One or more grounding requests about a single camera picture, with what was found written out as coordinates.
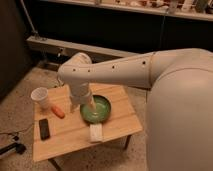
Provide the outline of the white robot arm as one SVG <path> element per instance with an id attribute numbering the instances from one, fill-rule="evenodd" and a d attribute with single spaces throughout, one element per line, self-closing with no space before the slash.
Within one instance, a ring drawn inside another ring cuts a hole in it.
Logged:
<path id="1" fill-rule="evenodd" d="M 77 53 L 58 75 L 76 105 L 91 100 L 91 83 L 147 89 L 148 171 L 213 171 L 213 52 L 164 50 L 99 63 Z"/>

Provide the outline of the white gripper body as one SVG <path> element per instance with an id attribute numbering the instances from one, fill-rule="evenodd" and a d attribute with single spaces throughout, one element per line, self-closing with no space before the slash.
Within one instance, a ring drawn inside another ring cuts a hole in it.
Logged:
<path id="1" fill-rule="evenodd" d="M 74 104 L 87 104 L 92 99 L 92 92 L 88 83 L 71 84 L 70 99 Z"/>

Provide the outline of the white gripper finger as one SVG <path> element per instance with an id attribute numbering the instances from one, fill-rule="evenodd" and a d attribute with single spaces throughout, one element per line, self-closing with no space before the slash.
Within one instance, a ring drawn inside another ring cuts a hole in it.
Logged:
<path id="1" fill-rule="evenodd" d="M 77 108 L 77 103 L 75 101 L 73 101 L 71 98 L 70 98 L 70 112 L 73 113 L 75 111 L 75 109 Z"/>
<path id="2" fill-rule="evenodd" d="M 88 103 L 87 103 L 87 106 L 89 107 L 89 109 L 90 109 L 91 111 L 95 111 L 95 110 L 96 110 L 96 103 L 95 103 L 93 97 L 90 98 L 90 100 L 89 100 Z"/>

